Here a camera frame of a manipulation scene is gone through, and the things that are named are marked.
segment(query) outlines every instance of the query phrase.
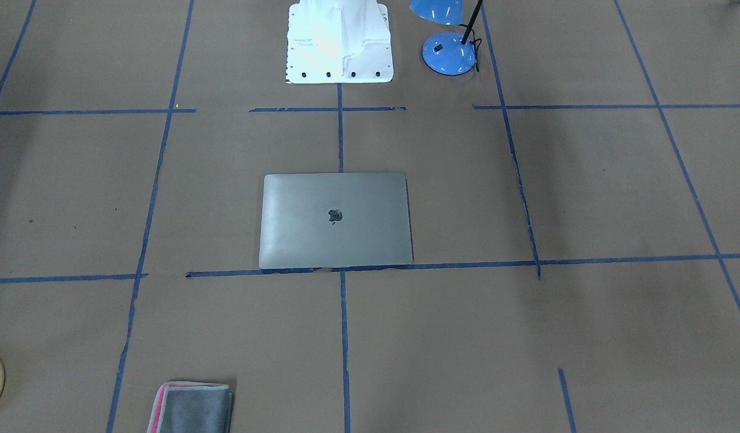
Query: laptop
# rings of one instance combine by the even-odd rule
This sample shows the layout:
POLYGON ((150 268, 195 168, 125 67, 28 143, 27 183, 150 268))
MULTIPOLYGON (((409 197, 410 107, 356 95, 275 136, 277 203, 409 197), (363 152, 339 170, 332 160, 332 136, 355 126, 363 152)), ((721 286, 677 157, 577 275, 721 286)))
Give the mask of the laptop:
POLYGON ((409 263, 405 173, 265 176, 261 269, 409 263))

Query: apple logo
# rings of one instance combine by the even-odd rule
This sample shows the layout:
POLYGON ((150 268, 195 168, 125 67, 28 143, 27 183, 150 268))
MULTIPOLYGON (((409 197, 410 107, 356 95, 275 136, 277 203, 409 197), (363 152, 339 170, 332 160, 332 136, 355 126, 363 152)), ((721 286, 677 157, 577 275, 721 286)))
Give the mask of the apple logo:
POLYGON ((343 213, 340 211, 340 209, 330 209, 328 211, 328 214, 330 215, 330 222, 335 225, 336 221, 340 221, 343 219, 343 213))

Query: lamp arm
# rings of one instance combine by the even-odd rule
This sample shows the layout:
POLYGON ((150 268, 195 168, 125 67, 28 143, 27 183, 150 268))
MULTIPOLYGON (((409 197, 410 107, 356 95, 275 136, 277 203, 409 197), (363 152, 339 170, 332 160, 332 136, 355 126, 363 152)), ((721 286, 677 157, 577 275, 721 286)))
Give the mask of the lamp arm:
POLYGON ((477 14, 479 14, 479 9, 483 7, 483 0, 478 0, 477 6, 474 7, 474 12, 472 12, 472 18, 469 19, 469 25, 466 27, 466 32, 464 33, 464 37, 461 39, 461 45, 466 45, 466 41, 469 40, 469 33, 472 32, 472 27, 474 27, 474 21, 477 21, 477 14))

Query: microfiber cloth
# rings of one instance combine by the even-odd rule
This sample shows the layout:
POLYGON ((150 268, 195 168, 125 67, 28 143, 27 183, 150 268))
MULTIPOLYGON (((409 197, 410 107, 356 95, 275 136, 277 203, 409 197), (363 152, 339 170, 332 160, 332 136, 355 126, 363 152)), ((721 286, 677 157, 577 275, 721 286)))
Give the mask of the microfiber cloth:
POLYGON ((228 433, 228 385, 167 382, 159 387, 147 433, 228 433))

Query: blue desk lamp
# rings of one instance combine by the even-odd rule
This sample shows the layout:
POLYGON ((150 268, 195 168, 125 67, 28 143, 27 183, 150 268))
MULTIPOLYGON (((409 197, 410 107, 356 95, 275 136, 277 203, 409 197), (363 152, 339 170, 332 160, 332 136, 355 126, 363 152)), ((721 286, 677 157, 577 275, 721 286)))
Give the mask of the blue desk lamp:
MULTIPOLYGON (((457 32, 440 32, 432 35, 423 44, 423 61, 433 71, 445 76, 460 76, 470 71, 477 63, 474 42, 469 41, 474 21, 483 6, 478 0, 472 18, 466 25, 463 36, 457 32)), ((410 0, 410 10, 428 21, 445 25, 458 25, 463 16, 461 0, 410 0)))

